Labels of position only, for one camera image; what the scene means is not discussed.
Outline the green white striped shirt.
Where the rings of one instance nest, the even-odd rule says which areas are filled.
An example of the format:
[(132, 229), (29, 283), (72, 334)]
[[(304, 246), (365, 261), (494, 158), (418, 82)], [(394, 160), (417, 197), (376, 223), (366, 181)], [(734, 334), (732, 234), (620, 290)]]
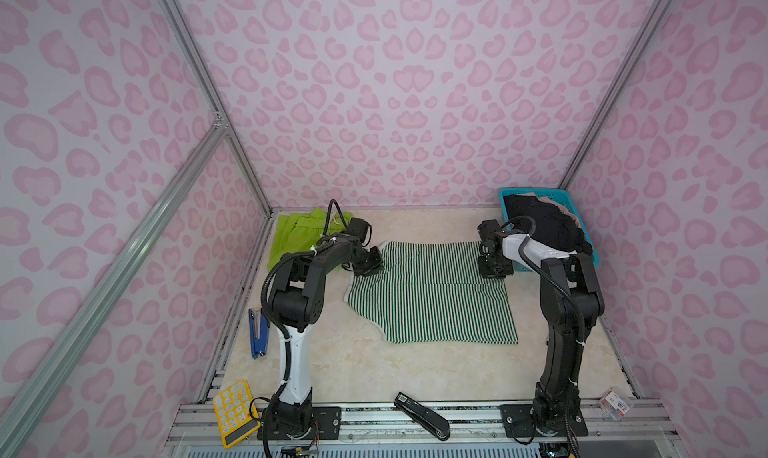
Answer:
[(479, 247), (387, 242), (381, 271), (353, 278), (344, 301), (393, 344), (515, 345), (505, 281), (480, 275)]

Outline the lime green shorts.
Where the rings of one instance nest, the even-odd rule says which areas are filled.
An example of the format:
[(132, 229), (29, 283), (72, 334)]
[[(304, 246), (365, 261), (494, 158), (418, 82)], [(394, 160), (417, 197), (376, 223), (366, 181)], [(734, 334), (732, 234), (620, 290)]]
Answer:
[(286, 253), (309, 251), (323, 236), (341, 232), (341, 219), (334, 214), (325, 227), (327, 210), (315, 208), (309, 213), (279, 216), (268, 268), (272, 269)]

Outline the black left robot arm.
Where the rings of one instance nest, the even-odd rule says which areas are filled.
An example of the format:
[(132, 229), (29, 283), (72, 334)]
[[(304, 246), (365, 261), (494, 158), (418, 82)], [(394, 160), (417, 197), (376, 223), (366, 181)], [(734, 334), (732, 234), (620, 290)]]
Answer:
[(337, 233), (307, 251), (283, 255), (265, 278), (261, 312), (280, 339), (280, 378), (265, 409), (267, 430), (298, 438), (311, 427), (311, 334), (324, 308), (327, 275), (339, 267), (355, 277), (372, 276), (384, 268), (382, 253), (357, 236)]

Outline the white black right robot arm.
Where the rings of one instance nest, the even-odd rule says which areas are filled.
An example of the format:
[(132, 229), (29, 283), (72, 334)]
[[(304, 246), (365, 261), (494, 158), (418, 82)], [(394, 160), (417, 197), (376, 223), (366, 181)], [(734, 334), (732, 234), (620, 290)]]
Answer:
[(527, 233), (495, 228), (478, 231), (478, 268), (485, 278), (505, 278), (516, 263), (540, 278), (539, 306), (547, 322), (545, 365), (530, 410), (503, 406), (515, 438), (575, 438), (586, 434), (580, 414), (579, 375), (587, 339), (605, 304), (592, 258), (535, 241)]

